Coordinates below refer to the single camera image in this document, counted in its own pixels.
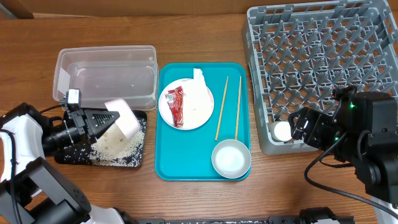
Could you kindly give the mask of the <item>pink small bowl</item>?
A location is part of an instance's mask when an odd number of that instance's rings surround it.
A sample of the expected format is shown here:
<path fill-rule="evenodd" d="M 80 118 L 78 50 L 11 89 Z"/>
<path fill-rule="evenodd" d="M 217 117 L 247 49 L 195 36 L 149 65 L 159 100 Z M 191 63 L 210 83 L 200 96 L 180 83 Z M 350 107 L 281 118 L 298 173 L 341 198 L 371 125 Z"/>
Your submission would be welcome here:
<path fill-rule="evenodd" d="M 104 103 L 108 111 L 119 113 L 116 125 L 126 139 L 131 139 L 141 129 L 141 125 L 124 99 L 112 100 Z"/>

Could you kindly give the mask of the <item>white cup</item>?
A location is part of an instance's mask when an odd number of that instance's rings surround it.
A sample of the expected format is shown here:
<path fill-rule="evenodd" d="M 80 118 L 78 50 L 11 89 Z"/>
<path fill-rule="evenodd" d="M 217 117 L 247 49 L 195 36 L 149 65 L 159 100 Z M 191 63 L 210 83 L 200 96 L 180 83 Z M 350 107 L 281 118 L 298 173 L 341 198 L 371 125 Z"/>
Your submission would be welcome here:
<path fill-rule="evenodd" d="M 290 124 L 287 121 L 276 121 L 269 125 L 271 137 L 275 141 L 287 142 L 292 139 Z"/>

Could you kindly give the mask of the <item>large white plate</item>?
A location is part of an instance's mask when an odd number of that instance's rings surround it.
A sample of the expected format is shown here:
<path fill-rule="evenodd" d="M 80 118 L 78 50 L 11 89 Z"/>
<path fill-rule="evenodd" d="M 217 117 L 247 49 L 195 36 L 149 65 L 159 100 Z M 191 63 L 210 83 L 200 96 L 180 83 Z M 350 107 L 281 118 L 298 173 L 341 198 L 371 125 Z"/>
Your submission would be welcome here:
<path fill-rule="evenodd" d="M 175 127 L 166 94 L 179 86 L 183 88 L 183 126 Z M 192 78 L 182 78 L 168 84 L 160 94 L 158 103 L 162 119 L 172 128 L 179 130 L 191 130 L 204 125 L 212 116 L 214 106 L 210 89 L 205 84 L 198 86 L 198 82 Z"/>

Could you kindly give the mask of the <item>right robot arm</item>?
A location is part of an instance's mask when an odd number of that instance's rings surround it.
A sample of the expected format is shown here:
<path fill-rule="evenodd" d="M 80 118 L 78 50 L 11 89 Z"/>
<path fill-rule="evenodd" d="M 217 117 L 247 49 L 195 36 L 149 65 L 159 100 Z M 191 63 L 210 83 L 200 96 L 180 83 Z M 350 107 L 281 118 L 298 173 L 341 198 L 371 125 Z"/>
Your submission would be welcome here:
<path fill-rule="evenodd" d="M 289 115 L 291 137 L 322 151 L 305 169 L 305 180 L 373 206 L 378 223 L 397 223 L 396 100 L 388 93 L 358 92 L 355 86 L 334 89 L 333 98 L 339 102 L 333 115 L 309 107 Z M 339 161 L 339 168 L 354 167 L 371 199 L 310 179 L 310 169 L 326 156 Z"/>

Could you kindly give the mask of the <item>grey bowl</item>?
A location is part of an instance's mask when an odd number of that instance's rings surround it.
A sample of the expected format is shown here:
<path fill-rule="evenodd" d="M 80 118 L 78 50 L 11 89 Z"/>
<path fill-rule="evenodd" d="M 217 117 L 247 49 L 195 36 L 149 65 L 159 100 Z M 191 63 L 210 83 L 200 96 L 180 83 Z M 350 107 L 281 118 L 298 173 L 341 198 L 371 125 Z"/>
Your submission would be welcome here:
<path fill-rule="evenodd" d="M 251 152 L 241 141 L 226 139 L 215 146 L 211 162 L 220 176 L 238 179 L 251 168 Z"/>

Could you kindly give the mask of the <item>red snack wrapper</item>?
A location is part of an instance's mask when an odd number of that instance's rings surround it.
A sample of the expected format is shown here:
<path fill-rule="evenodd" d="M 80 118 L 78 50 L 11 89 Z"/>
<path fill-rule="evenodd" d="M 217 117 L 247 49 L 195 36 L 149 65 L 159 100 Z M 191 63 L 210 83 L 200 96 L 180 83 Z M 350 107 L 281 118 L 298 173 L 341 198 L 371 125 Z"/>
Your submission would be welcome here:
<path fill-rule="evenodd" d="M 167 104 L 172 113 L 173 125 L 175 127 L 183 126 L 183 88 L 178 86 L 169 90 L 166 94 Z"/>

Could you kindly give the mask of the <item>wooden chopstick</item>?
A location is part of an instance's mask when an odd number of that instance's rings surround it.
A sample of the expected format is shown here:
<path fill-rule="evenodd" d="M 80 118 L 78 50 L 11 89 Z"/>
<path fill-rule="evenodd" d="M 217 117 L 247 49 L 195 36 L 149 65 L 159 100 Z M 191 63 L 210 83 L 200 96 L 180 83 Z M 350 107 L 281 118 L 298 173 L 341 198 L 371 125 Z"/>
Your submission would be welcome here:
<path fill-rule="evenodd" d="M 236 112 L 236 127 L 234 139 L 238 140 L 239 133 L 239 115 L 240 115 L 240 105 L 241 105 L 241 86 L 242 86 L 242 77 L 239 78 L 239 88 L 238 88 L 238 103 L 237 103 L 237 112 Z"/>
<path fill-rule="evenodd" d="M 223 116 L 224 102 L 225 102 L 225 98 L 226 98 L 226 92 L 228 90 L 228 82 L 229 82 L 229 76 L 226 77 L 226 82 L 224 85 L 224 92 L 223 92 L 223 98 L 221 101 L 221 108 L 220 108 L 220 113 L 219 113 L 219 118 L 218 118 L 218 125 L 217 125 L 217 129 L 216 129 L 215 141 L 218 140 L 218 136 L 220 133 L 220 126 L 221 126 L 221 121 L 222 121 L 222 116 Z"/>

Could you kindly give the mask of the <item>white napkin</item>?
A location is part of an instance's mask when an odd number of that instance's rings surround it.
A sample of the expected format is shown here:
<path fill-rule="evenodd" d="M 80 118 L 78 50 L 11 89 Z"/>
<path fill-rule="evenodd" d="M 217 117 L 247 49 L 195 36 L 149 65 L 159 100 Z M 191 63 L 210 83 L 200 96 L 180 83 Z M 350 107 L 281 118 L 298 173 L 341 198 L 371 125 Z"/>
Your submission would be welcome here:
<path fill-rule="evenodd" d="M 209 94 L 203 71 L 193 69 L 193 78 L 182 83 L 183 128 L 194 129 L 208 121 L 213 112 L 213 100 Z"/>

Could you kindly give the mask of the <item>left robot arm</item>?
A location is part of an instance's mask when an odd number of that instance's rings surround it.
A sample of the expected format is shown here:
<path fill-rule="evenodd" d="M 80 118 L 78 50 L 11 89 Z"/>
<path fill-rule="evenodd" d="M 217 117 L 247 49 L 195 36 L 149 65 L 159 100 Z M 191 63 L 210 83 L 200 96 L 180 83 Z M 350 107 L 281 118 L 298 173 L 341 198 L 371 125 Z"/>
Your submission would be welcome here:
<path fill-rule="evenodd" d="M 4 170 L 1 216 L 9 223 L 136 223 L 118 208 L 91 205 L 85 194 L 45 160 L 85 152 L 122 114 L 63 103 L 63 123 L 22 103 L 1 117 Z"/>

